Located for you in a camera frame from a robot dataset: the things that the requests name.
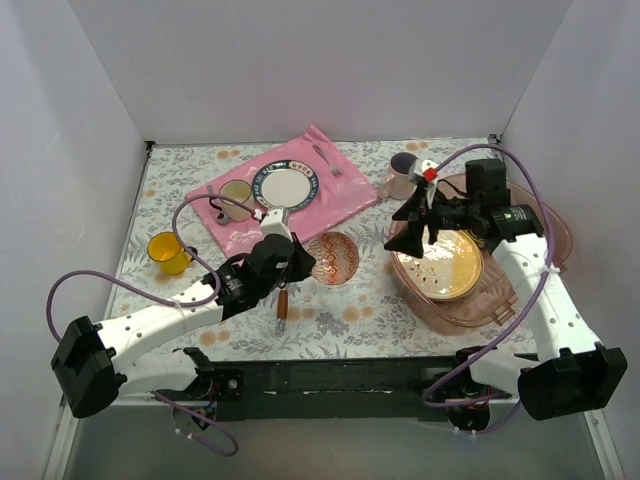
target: white wall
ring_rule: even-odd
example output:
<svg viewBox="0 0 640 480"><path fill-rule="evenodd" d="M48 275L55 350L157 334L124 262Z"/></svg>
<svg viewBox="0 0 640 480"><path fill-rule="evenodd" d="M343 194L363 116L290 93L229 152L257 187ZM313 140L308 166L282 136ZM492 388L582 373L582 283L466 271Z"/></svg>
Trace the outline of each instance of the white wall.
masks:
<svg viewBox="0 0 640 480"><path fill-rule="evenodd" d="M69 0L161 143L504 130L571 0Z"/></svg>
<svg viewBox="0 0 640 480"><path fill-rule="evenodd" d="M113 272L144 144L65 0L0 2L0 477L42 475L61 391L48 289L77 268ZM71 281L58 328L100 319L109 286Z"/></svg>
<svg viewBox="0 0 640 480"><path fill-rule="evenodd" d="M574 0L505 133L569 222L566 282L629 370L605 415L640 478L640 3Z"/></svg>

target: leaf pattern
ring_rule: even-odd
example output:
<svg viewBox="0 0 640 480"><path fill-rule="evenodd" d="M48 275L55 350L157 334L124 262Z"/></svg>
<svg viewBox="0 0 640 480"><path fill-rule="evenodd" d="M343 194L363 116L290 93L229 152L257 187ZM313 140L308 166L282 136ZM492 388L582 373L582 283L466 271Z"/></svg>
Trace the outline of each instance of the leaf pattern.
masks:
<svg viewBox="0 0 640 480"><path fill-rule="evenodd" d="M480 138L427 138L339 142L336 145L375 186L387 173L389 159L395 153L413 148L413 153L420 158L440 162L462 147L485 141ZM157 233L171 229L173 211L187 192L274 146L264 143L153 149L119 277L165 297L175 295L201 278L205 272L196 264L175 277L159 273L147 257L149 240ZM465 154L444 172L460 173L464 171L465 160L490 155L486 151ZM335 287L319 284L312 278L288 285L289 320L283 336L279 337L275 332L276 290L250 312L220 325L190 332L148 355L168 353L186 346L200 347L215 361L448 355L495 338L504 326L490 324L463 336L439 335L406 307L393 286L386 266L389 253L382 247L391 215L401 204L395 200L378 202L333 229L350 236L358 245L358 271L349 282ZM178 225L183 238L198 248L207 262L216 266L225 261L193 210L186 208ZM149 303L116 287L109 316L125 315ZM203 342L207 346L200 343L201 338L207 339ZM514 352L534 351L535 343L526 322L501 347Z"/></svg>

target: gray floor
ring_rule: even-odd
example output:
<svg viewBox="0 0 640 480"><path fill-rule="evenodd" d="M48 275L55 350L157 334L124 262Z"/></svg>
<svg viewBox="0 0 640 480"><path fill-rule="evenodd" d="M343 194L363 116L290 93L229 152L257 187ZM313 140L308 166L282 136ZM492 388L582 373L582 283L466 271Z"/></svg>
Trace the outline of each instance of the gray floor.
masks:
<svg viewBox="0 0 640 480"><path fill-rule="evenodd" d="M65 478L603 478L583 415L535 422L521 411L476 439L412 419L231 423L241 450L229 459L177 436L170 415L163 406L112 406L81 421Z"/></svg>

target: plate rim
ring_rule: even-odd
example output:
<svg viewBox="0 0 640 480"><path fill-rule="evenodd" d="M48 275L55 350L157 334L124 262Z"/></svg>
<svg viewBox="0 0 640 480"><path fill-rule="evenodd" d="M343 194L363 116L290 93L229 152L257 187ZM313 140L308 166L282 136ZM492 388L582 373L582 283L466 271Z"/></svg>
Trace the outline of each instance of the plate rim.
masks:
<svg viewBox="0 0 640 480"><path fill-rule="evenodd" d="M281 167L271 168L271 170L268 171L269 167L272 167L273 165L280 164L280 163L283 164ZM300 169L291 168L290 167L291 163L297 163L297 164L303 165L309 170L310 173L307 174ZM313 168L311 168L306 163L300 160L293 160L293 159L282 159L282 160L274 160L273 162L269 162L268 164L260 168L256 172L256 174L253 176L253 180L251 180L251 192L253 193L253 198L255 199L255 201L258 202L262 207L266 209L269 209L271 207L277 207L278 205L274 205L271 202L269 202L262 194L262 184L264 183L264 180L271 173L274 173L278 170L285 170L285 169L296 170L302 173L309 180L310 188L309 188L309 194L307 195L307 197L297 205L293 207L288 207L289 211L293 213L308 207L311 204L311 202L316 198L320 189L320 179L318 178L318 174Z"/></svg>

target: pink towel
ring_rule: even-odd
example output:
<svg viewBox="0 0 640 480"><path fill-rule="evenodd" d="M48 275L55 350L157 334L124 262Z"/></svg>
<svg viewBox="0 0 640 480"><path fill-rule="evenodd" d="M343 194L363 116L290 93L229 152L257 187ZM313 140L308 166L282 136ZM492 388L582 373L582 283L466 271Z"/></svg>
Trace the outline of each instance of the pink towel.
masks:
<svg viewBox="0 0 640 480"><path fill-rule="evenodd" d="M334 177L331 174L327 163L313 149L314 144L318 145L329 161L342 171L342 175ZM314 126L304 135L258 155L202 185L188 193L187 198L207 193L207 185L212 185L215 192L219 192L229 180L240 179L251 185L258 170L277 160L299 160L313 168L318 175L319 191L316 198L307 208L292 213L289 217L290 230L295 232L303 243L364 210L377 200L376 191L362 172ZM254 220L231 220L228 225L220 226L215 221L217 211L211 208L206 199L196 200L191 205L227 257L250 252L262 239L258 222Z"/></svg>

